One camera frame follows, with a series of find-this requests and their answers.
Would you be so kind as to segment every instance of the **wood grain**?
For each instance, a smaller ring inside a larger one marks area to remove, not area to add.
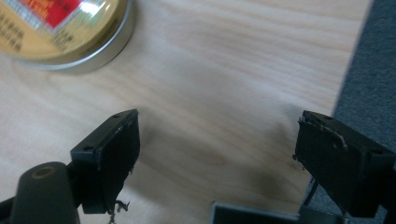
[[[369,0],[135,1],[125,50],[87,75],[0,56],[0,199],[112,114],[138,108],[142,153],[118,223],[207,223],[213,201],[296,212],[304,109],[331,114]],[[107,223],[85,216],[82,223]]]

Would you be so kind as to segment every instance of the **light wood surface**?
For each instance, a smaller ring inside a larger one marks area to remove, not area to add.
[[[140,111],[121,223],[208,223],[213,201],[296,212],[304,109],[331,114],[369,0],[139,0],[125,50],[87,75],[0,56],[0,200],[107,117]],[[107,215],[80,216],[107,223]]]

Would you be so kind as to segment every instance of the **red label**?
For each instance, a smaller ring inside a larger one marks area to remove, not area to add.
[[[80,0],[19,0],[50,27],[56,28],[81,3]]]

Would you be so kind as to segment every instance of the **black plastic part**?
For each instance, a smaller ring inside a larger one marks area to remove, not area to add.
[[[210,224],[348,224],[345,217],[301,206],[299,215],[261,210],[229,203],[212,204]]]
[[[70,174],[84,213],[114,211],[140,152],[137,115],[129,110],[110,117],[71,150]]]
[[[298,216],[228,203],[213,203],[210,224],[297,224]]]
[[[7,199],[0,203],[0,224],[6,222],[11,217],[12,204],[14,204],[14,198]]]
[[[294,158],[353,217],[373,217],[396,155],[342,122],[305,111]]]
[[[396,223],[396,165],[388,182],[388,188],[381,204],[388,210],[384,224]]]
[[[78,213],[63,163],[44,163],[21,176],[10,223],[78,223]]]

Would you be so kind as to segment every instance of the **round tin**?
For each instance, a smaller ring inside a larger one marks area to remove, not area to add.
[[[10,13],[0,8],[0,28],[7,28],[14,43],[2,38],[0,30],[0,49],[41,70],[86,73],[102,67],[122,51],[134,29],[132,0],[0,0],[1,4],[12,9]],[[21,12],[26,8],[33,11],[31,18]],[[62,8],[69,14],[57,11]],[[12,21],[16,28],[8,29]],[[15,45],[20,37],[22,49]]]

